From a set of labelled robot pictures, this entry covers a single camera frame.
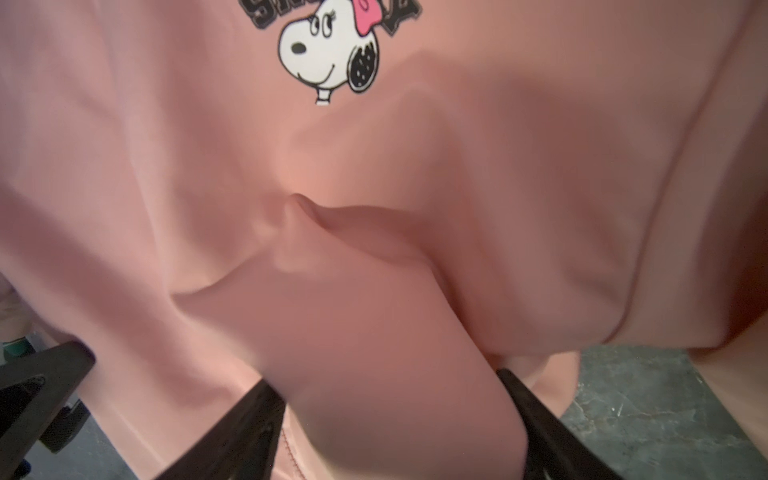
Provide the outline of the pink Snoopy zip jacket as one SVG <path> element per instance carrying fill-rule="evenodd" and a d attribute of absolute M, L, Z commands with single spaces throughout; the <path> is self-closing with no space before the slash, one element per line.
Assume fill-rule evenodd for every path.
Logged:
<path fill-rule="evenodd" d="M 682 348 L 767 448 L 763 1 L 5 1 L 1 285 L 137 477 L 519 479 L 496 371 Z"/>

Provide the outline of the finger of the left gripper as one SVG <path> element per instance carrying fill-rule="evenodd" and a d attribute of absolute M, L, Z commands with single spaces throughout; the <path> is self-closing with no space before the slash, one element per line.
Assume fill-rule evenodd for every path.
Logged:
<path fill-rule="evenodd" d="M 90 418 L 81 400 L 71 402 L 96 359 L 71 341 L 31 350 L 1 366 L 1 477 L 22 479 L 31 471 L 26 454 L 36 443 L 63 450 Z"/>

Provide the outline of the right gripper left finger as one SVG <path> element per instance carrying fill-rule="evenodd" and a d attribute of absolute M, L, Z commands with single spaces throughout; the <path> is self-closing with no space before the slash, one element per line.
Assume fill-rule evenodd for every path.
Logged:
<path fill-rule="evenodd" d="M 285 411 L 282 397 L 258 382 L 158 480 L 269 479 Z"/>

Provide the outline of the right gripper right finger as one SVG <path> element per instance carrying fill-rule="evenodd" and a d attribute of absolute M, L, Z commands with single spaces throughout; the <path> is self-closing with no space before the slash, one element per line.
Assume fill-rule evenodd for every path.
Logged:
<path fill-rule="evenodd" d="M 513 372 L 499 369 L 497 376 L 526 428 L 525 480 L 623 479 L 590 451 Z"/>

